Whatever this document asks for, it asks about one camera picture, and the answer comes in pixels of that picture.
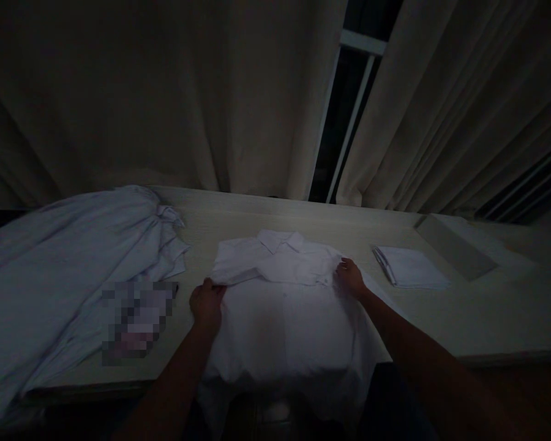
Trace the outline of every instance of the floor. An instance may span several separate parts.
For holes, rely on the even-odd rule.
[[[551,440],[551,364],[474,369],[508,408],[529,439]],[[122,401],[66,405],[47,410],[43,426],[0,440],[104,439]],[[317,420],[300,397],[277,403],[243,395],[231,403],[223,441],[344,440],[338,423]]]
[[[529,439],[551,440],[551,364],[475,370]]]

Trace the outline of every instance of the hand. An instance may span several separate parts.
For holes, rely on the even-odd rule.
[[[216,335],[220,329],[222,313],[220,303],[227,290],[226,286],[213,286],[212,280],[204,279],[190,296],[190,309],[194,315],[194,324],[207,328]]]
[[[341,259],[341,262],[337,265],[337,274],[339,279],[349,288],[351,295],[357,300],[360,300],[367,293],[368,289],[363,283],[361,271],[351,259],[345,257]]]

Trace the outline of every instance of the table surface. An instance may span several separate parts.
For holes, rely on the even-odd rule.
[[[255,236],[262,228],[298,231],[307,240],[352,256],[413,324],[457,357],[498,360],[551,354],[551,271],[538,265],[516,281],[493,272],[468,282],[418,235],[414,226],[420,214],[176,187],[151,188],[180,212],[186,227],[180,228],[178,235],[192,246],[186,253],[186,272],[171,278],[180,288],[165,331],[142,360],[126,366],[102,366],[101,354],[95,353],[53,379],[47,388],[155,379],[192,326],[189,295],[211,272],[218,243]],[[520,251],[523,244],[532,245],[526,247],[529,251],[535,248],[531,228],[477,225],[508,245],[514,243]],[[372,254],[374,244],[423,251],[451,280],[451,287],[444,291],[392,287]],[[547,246],[537,247],[540,254],[533,254],[548,255],[543,251]]]

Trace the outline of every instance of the beige curtain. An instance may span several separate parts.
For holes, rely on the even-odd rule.
[[[0,2],[0,201],[307,198],[346,0]]]
[[[473,216],[551,151],[551,1],[405,0],[337,202]]]

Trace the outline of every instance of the person's right hand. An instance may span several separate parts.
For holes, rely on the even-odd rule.
[[[367,293],[368,289],[363,283],[361,271],[351,259],[345,257],[341,259],[341,262],[337,265],[337,274],[339,279],[349,288],[351,295],[357,300],[361,300]]]

